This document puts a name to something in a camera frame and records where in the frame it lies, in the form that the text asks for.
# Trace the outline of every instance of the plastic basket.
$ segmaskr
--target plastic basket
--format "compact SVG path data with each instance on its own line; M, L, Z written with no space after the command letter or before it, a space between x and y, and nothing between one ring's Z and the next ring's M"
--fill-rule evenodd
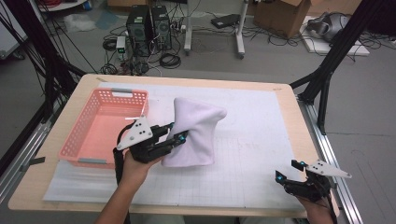
M117 137L133 118L149 112L146 91L97 88L59 152L61 160L73 165L114 168L113 148Z

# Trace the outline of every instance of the concrete floor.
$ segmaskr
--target concrete floor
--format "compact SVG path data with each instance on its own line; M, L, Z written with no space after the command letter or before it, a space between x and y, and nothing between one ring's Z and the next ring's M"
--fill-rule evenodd
M102 29L69 34L95 69L104 63L103 37L125 23L106 10L95 8L83 12L79 8L67 13L86 13L99 22L107 19ZM200 18L205 26L210 18ZM72 64L91 68L82 60L70 42L61 35ZM236 55L232 36L194 33L192 52L179 53L181 66L175 70L160 68L163 77L241 80L253 82L291 83L315 71L323 60L308 53L304 44L296 47L275 46L266 35L244 38L246 56ZM369 49L368 57L356 62L345 58L335 71L326 114L326 131L335 156L343 170L353 174L347 184L364 223L394 223L396 220L396 129L393 118L396 105L396 50L382 47ZM0 156L11 146L23 127L44 101L35 71L28 60L0 61ZM147 76L158 77L151 69ZM300 93L304 87L295 90ZM7 198L0 207L0 223L82 223L92 222L96 213L10 211ZM188 218L188 223L233 223L229 217ZM341 215L339 223L347 223Z

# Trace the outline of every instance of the black metal pole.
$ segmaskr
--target black metal pole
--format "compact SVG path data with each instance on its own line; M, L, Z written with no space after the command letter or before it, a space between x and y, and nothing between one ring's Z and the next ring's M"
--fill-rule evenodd
M325 114L327 108L330 80L335 69L347 56L350 49L361 36L361 33L373 19L386 0L362 0L355 13L347 23L343 32L335 40L332 48L319 68L312 74L292 82L293 89L308 83L305 90L299 94L299 99L312 105L321 92L318 112L318 126L322 134L325 132Z

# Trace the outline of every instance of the lavender cloth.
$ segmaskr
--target lavender cloth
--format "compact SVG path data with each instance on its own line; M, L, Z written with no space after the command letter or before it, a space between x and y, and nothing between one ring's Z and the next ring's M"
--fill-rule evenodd
M186 143L175 147L165 156L166 167L210 165L215 162L215 128L227 115L227 110L186 98L175 98L175 125L168 139L175 133L189 130Z

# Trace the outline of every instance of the pink object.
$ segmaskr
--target pink object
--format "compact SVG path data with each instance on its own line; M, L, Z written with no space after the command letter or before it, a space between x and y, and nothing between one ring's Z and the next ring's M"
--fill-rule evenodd
M59 152L73 165L114 168L113 148L126 125L149 112L146 91L97 88L78 116Z
M227 115L227 110L198 101L176 98L175 125L168 139L175 133L189 130L186 143L175 147L162 161L167 167L210 165L215 162L215 128Z

